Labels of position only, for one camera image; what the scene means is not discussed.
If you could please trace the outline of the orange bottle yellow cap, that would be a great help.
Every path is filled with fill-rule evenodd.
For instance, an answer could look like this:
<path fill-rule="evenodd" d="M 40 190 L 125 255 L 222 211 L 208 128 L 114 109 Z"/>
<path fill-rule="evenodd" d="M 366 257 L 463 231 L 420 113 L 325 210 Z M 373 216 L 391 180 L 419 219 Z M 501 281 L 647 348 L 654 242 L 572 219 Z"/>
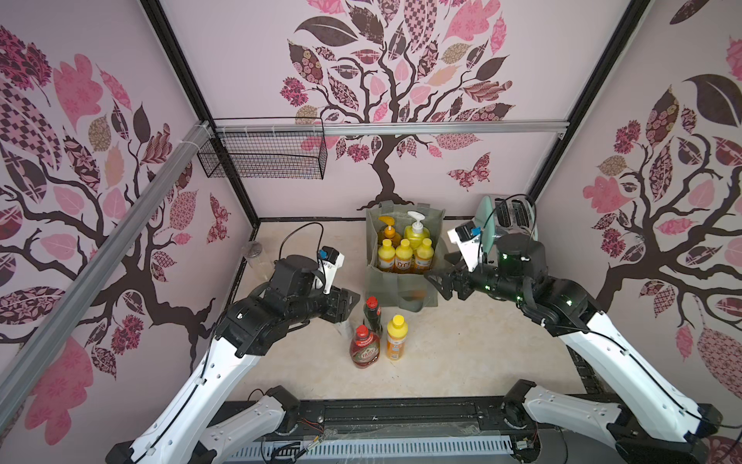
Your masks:
<path fill-rule="evenodd" d="M 406 318 L 394 315 L 386 325 L 386 355 L 390 361 L 399 361 L 404 352 L 405 341 L 409 332 Z"/>
<path fill-rule="evenodd" d="M 413 269 L 417 274 L 424 274 L 431 269 L 435 250 L 432 240 L 424 238 L 414 251 Z"/>
<path fill-rule="evenodd" d="M 378 249 L 378 268 L 383 272 L 393 272 L 395 269 L 396 249 L 391 239 L 384 239 Z"/>
<path fill-rule="evenodd" d="M 408 239 L 402 239 L 396 248 L 395 272 L 406 274 L 411 272 L 414 262 L 414 251 Z"/>

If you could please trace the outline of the large orange pump soap bottle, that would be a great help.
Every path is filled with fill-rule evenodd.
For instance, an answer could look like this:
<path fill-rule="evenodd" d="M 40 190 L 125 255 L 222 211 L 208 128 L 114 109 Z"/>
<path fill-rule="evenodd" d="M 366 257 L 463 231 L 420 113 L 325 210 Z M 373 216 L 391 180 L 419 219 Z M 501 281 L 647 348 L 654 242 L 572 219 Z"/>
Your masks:
<path fill-rule="evenodd" d="M 391 216 L 381 216 L 379 220 L 380 222 L 382 222 L 382 224 L 384 224 L 384 226 L 378 232 L 379 246 L 384 245 L 384 240 L 388 240 L 390 241 L 391 246 L 396 249 L 400 245 L 402 236 L 396 230 L 395 218 L 392 218 Z"/>

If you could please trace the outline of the white bottle green cap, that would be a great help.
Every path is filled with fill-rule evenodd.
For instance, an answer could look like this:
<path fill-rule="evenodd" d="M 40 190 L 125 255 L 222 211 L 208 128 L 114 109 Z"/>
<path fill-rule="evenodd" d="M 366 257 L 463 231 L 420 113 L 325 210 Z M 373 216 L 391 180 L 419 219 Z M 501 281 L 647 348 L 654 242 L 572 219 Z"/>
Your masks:
<path fill-rule="evenodd" d="M 339 322 L 335 325 L 336 330 L 345 338 L 345 340 L 352 340 L 355 336 L 355 329 L 350 320 Z"/>

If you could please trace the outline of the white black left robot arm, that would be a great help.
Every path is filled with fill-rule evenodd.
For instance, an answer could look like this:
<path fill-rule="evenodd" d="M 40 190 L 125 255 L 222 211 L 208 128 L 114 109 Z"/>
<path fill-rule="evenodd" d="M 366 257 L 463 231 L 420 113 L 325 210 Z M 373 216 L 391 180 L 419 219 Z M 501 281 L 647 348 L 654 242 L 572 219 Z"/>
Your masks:
<path fill-rule="evenodd" d="M 115 445 L 106 462 L 222 463 L 247 443 L 293 431 L 300 402 L 282 386 L 223 421 L 214 418 L 276 342 L 314 318 L 348 320 L 361 297 L 334 286 L 343 263 L 333 247 L 314 259 L 292 254 L 276 261 L 268 281 L 225 311 L 207 353 L 160 417 L 135 440 Z"/>

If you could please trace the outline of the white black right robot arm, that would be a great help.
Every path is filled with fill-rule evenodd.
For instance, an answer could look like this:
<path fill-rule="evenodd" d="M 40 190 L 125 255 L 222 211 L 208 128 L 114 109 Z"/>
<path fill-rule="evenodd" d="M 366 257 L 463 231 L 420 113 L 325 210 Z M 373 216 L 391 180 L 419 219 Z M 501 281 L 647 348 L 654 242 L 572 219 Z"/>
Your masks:
<path fill-rule="evenodd" d="M 627 463 L 703 463 L 705 438 L 722 425 L 722 414 L 674 388 L 614 326 L 587 290 L 550 276 L 545 247 L 525 234 L 507 234 L 495 252 L 483 249 L 483 232 L 468 222 L 449 230 L 459 249 L 446 255 L 447 270 L 425 278 L 441 296 L 467 300 L 481 292 L 511 302 L 534 324 L 577 353 L 618 395 L 598 402 L 558 394 L 533 381 L 518 381 L 502 401 L 512 429 L 555 425 L 615 449 Z"/>

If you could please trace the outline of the yellow pump soap bottle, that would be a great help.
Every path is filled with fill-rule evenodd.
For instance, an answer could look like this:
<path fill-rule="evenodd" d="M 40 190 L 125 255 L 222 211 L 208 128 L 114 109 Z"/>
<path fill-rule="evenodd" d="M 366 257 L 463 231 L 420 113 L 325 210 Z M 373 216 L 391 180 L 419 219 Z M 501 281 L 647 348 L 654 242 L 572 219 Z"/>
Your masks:
<path fill-rule="evenodd" d="M 407 215 L 413 222 L 405 227 L 404 238 L 409 241 L 412 250 L 416 251 L 425 239 L 430 238 L 430 231 L 423 224 L 426 219 L 424 214 L 417 211 L 408 211 Z"/>

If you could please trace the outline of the green fabric shopping bag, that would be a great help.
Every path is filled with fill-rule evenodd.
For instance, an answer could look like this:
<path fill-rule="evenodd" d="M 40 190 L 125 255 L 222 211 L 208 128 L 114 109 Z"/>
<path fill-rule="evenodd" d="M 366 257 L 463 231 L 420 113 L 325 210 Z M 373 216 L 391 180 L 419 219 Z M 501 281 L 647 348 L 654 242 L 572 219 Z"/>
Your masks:
<path fill-rule="evenodd" d="M 445 215 L 426 204 L 390 201 L 366 212 L 367 298 L 411 312 L 438 305 L 438 292 L 424 274 L 446 268 Z"/>

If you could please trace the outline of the red soap bottle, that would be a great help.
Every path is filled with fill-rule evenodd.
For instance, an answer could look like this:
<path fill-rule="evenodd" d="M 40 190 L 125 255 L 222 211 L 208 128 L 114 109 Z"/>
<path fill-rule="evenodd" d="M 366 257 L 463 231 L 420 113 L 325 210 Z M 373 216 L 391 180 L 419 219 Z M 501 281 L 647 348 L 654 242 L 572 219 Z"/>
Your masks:
<path fill-rule="evenodd" d="M 378 361 L 381 346 L 378 334 L 371 331 L 365 324 L 356 328 L 350 345 L 350 357 L 358 368 L 369 367 Z"/>

